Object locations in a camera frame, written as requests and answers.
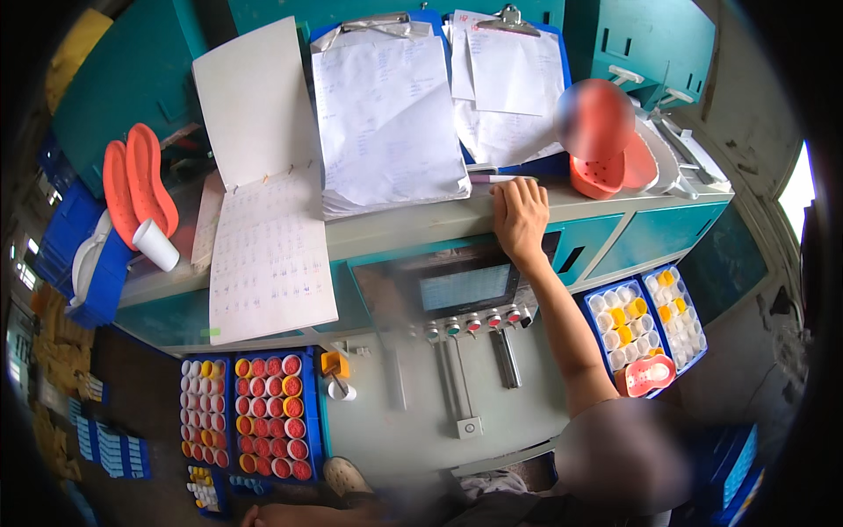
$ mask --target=display screen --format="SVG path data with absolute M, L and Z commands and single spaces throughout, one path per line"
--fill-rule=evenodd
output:
M 503 264 L 442 277 L 423 278 L 419 281 L 421 305 L 425 311 L 433 311 L 501 297 L 507 292 L 510 266 Z

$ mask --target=pen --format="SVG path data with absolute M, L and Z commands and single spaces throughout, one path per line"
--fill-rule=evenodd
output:
M 539 178 L 533 177 L 532 175 L 469 174 L 469 180 L 472 183 L 502 183 L 503 181 L 512 181 L 517 177 L 523 177 L 528 180 L 539 180 Z

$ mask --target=forearm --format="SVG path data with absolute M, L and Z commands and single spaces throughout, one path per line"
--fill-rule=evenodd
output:
M 588 322 L 546 258 L 522 265 L 539 301 L 550 353 L 565 383 L 571 418 L 601 401 L 618 397 L 606 374 Z

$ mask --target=person's arm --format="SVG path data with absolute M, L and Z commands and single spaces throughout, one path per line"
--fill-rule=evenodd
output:
M 619 397 L 588 322 L 541 250 L 550 218 L 547 190 L 535 180 L 517 178 L 494 185 L 491 193 L 495 234 L 539 301 L 550 352 L 565 381 L 571 418 L 601 401 Z

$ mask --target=spiral-bound notebook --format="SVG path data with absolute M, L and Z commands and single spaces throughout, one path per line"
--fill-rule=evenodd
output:
M 211 344 L 338 320 L 295 20 L 197 58 L 193 76 L 225 186 L 211 259 Z

